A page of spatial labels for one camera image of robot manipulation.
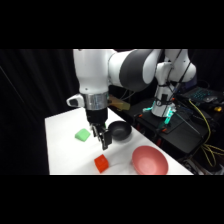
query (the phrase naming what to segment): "green light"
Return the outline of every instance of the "green light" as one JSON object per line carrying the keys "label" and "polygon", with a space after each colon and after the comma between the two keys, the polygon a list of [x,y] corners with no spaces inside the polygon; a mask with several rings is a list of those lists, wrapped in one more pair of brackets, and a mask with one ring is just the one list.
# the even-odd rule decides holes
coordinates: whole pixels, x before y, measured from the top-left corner
{"label": "green light", "polygon": [[170,119],[171,119],[171,117],[167,117],[166,120],[165,120],[165,124],[169,124],[170,123]]}
{"label": "green light", "polygon": [[173,111],[171,110],[171,107],[170,107],[168,110],[168,113],[167,113],[167,118],[165,120],[165,124],[169,124],[172,116],[173,116]]}
{"label": "green light", "polygon": [[155,101],[154,101],[154,103],[153,103],[152,107],[150,107],[150,108],[146,108],[146,109],[143,109],[143,112],[146,112],[146,111],[150,111],[150,110],[152,110],[152,109],[153,109],[153,107],[154,107],[154,104],[155,104]]}

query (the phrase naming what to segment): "green cube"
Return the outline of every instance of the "green cube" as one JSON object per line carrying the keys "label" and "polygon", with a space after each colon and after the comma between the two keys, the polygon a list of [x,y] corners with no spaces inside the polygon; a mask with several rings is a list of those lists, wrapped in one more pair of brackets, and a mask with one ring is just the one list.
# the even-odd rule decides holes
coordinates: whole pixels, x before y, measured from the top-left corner
{"label": "green cube", "polygon": [[85,142],[89,138],[89,136],[90,133],[86,129],[82,129],[75,135],[75,138],[79,139],[82,142]]}

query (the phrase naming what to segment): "pink bowl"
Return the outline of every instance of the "pink bowl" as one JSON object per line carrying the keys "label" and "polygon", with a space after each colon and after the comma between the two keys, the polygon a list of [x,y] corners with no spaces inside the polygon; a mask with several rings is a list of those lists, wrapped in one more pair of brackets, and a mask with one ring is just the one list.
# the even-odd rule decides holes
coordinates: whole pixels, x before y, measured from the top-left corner
{"label": "pink bowl", "polygon": [[140,175],[166,175],[169,169],[164,155],[150,146],[137,148],[132,155],[132,162]]}

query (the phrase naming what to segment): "cable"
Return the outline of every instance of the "cable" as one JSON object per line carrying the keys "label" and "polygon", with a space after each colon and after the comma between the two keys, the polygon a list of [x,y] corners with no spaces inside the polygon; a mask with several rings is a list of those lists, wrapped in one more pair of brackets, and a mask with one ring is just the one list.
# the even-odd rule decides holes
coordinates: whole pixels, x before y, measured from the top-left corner
{"label": "cable", "polygon": [[198,82],[205,82],[208,85],[206,89],[210,89],[210,84],[207,81],[199,79]]}
{"label": "cable", "polygon": [[[201,149],[203,150],[203,152],[204,152],[204,154],[205,154],[205,156],[206,156],[206,158],[207,158],[208,163],[210,164],[210,166],[211,166],[211,167],[215,167],[215,166],[216,166],[215,154],[216,154],[216,155],[222,155],[222,156],[224,156],[224,154],[214,152],[214,151],[211,150],[211,148],[216,149],[216,150],[219,150],[219,151],[221,151],[221,152],[224,152],[224,150],[222,150],[222,149],[220,149],[220,148],[217,148],[217,147],[215,147],[215,146],[206,144],[206,143],[209,141],[210,137],[211,137],[211,128],[210,128],[210,126],[209,126],[209,124],[208,124],[207,119],[205,118],[205,116],[203,115],[203,113],[198,109],[198,107],[195,106],[195,105],[191,102],[191,100],[189,100],[189,102],[190,102],[190,104],[197,110],[197,112],[203,117],[203,119],[205,120],[205,123],[207,124],[208,131],[209,131],[209,134],[208,134],[208,137],[207,137],[206,141],[205,141],[205,142],[204,142],[204,143],[197,149],[197,151],[201,148]],[[206,153],[206,151],[208,151],[208,152],[211,153],[211,155],[212,155],[212,157],[213,157],[213,160],[214,160],[214,165],[211,163],[210,159],[208,158],[208,154]]]}
{"label": "cable", "polygon": [[124,95],[120,98],[120,100],[126,95],[127,91],[128,91],[128,90],[126,89]]}
{"label": "cable", "polygon": [[176,114],[181,120],[183,120],[189,127],[191,127],[195,132],[197,132],[197,133],[201,136],[202,139],[204,139],[203,136],[201,135],[201,133],[200,133],[198,130],[196,130],[193,126],[191,126],[190,123],[188,123],[188,122],[187,122],[181,115],[179,115],[177,112],[175,112],[175,114]]}
{"label": "cable", "polygon": [[136,92],[134,92],[133,94],[131,94],[129,97],[124,98],[124,99],[121,99],[121,100],[127,100],[127,99],[129,99],[130,97],[132,97],[135,93],[136,93]]}

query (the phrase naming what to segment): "black curtain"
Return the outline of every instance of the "black curtain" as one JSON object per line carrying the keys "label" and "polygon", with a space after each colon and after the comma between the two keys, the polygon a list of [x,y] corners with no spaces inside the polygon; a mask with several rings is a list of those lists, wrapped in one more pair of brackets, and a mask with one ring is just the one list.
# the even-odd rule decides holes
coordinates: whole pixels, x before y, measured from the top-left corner
{"label": "black curtain", "polygon": [[[199,78],[224,90],[224,49],[190,54]],[[71,110],[66,99],[79,92],[72,49],[1,49],[0,66],[0,174],[48,174],[44,119]],[[153,97],[156,86],[154,80],[132,104]],[[121,97],[124,89],[110,92]]]}

